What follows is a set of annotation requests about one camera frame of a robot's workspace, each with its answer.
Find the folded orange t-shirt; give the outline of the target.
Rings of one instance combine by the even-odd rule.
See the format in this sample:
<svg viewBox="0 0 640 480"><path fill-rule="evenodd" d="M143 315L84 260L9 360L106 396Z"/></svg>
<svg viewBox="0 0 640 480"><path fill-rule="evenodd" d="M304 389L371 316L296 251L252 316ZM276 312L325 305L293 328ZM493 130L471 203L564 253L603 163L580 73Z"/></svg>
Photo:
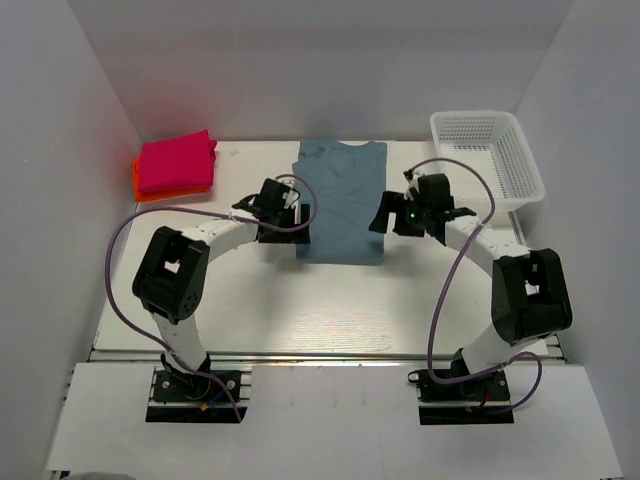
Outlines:
<svg viewBox="0 0 640 480"><path fill-rule="evenodd" d="M132 187L134 191L135 201L138 203L160 201L160 200L171 199L176 197L207 193L210 191L210 186L204 186L204 187L189 187L189 188L183 188L183 189L169 189L169 190L162 190L162 191L156 191L156 192L143 192L139 188L139 159L138 158L136 158L132 164Z"/></svg>

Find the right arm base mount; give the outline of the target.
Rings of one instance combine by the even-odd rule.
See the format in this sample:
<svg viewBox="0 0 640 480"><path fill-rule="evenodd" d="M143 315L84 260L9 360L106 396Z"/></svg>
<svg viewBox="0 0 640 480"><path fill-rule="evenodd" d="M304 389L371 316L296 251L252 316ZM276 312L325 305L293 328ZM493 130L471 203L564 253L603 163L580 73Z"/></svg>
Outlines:
<svg viewBox="0 0 640 480"><path fill-rule="evenodd" d="M408 373L416 387L422 426L506 425L514 423L511 396L503 371L471 381L440 384L427 369Z"/></svg>

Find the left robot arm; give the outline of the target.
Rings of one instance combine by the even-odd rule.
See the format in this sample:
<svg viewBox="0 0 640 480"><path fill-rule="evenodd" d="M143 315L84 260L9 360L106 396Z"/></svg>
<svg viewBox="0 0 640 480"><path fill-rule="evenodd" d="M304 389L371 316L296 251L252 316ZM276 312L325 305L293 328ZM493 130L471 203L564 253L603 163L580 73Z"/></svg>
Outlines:
<svg viewBox="0 0 640 480"><path fill-rule="evenodd" d="M177 387L199 399L211 387L210 360L199 336L196 310L203 299L209 264L252 243L308 244L318 213L315 195L303 202L284 174L264 181L226 213L184 208L204 223L182 230L158 228L134 277L132 291L157 325L163 365L178 374Z"/></svg>

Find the white plastic basket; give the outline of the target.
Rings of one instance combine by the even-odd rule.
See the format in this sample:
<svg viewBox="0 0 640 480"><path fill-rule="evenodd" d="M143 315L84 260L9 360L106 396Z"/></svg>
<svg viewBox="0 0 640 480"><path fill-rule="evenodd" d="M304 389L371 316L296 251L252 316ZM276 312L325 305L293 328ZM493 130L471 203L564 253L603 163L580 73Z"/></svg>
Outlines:
<svg viewBox="0 0 640 480"><path fill-rule="evenodd" d="M544 199L546 190L516 117L503 111L446 111L430 117L435 153L471 171L442 161L439 170L453 196L471 208L489 208L479 173L490 187L499 212L513 212Z"/></svg>

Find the aluminium table rail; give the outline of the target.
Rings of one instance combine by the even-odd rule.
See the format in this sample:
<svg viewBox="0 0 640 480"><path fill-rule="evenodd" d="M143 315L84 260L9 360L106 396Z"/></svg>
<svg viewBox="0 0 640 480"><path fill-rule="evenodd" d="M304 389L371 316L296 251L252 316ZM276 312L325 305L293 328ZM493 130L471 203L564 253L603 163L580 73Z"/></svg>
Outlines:
<svg viewBox="0 0 640 480"><path fill-rule="evenodd" d="M218 362L421 362L426 361L425 354L399 354L399 353L247 353L247 352L210 352L212 361ZM118 350L93 350L89 355L92 362L158 362L159 351L118 351Z"/></svg>

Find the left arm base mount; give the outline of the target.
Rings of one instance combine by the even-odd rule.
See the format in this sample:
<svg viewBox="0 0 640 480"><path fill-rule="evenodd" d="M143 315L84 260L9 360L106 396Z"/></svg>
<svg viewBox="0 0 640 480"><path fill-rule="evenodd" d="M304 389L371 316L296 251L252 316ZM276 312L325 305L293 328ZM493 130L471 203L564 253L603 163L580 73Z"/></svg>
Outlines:
<svg viewBox="0 0 640 480"><path fill-rule="evenodd" d="M156 369L152 377L145 422L150 424L239 424L249 406L250 374L239 370L215 371L230 391L240 417L223 389L201 379L195 387Z"/></svg>

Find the folded pink t-shirt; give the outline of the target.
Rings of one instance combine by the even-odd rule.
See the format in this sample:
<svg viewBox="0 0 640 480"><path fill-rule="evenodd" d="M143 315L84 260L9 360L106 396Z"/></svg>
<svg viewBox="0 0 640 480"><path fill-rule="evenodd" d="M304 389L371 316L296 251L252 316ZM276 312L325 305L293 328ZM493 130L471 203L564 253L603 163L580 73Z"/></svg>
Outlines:
<svg viewBox="0 0 640 480"><path fill-rule="evenodd" d="M207 130L146 143L138 155L143 192L213 185L217 141Z"/></svg>

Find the blue-grey t-shirt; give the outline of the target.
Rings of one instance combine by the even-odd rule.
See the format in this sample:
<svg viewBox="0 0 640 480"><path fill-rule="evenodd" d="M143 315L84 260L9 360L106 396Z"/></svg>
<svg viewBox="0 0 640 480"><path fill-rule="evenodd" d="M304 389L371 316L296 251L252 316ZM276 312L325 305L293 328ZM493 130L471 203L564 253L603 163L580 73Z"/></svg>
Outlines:
<svg viewBox="0 0 640 480"><path fill-rule="evenodd" d="M296 247L307 264L377 266L384 262L384 236L369 230L386 190L388 146L303 140L293 173L316 194L318 213L310 242Z"/></svg>

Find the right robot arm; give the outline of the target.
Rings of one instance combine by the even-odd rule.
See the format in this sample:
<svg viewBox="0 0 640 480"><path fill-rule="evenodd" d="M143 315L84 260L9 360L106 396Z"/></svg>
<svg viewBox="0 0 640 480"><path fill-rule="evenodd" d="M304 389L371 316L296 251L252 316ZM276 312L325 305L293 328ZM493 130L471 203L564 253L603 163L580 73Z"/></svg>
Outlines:
<svg viewBox="0 0 640 480"><path fill-rule="evenodd" d="M447 177L431 174L412 177L403 193L384 192L369 226L381 234L429 236L457 253L436 301L429 349L435 345L444 301L462 260L470 260L490 277L490 325L457 352L448 376L427 369L433 383L452 385L466 399L486 389L487 376L531 357L529 345L568 329L573 320L559 255L502 240L489 223L470 208L456 206Z"/></svg>

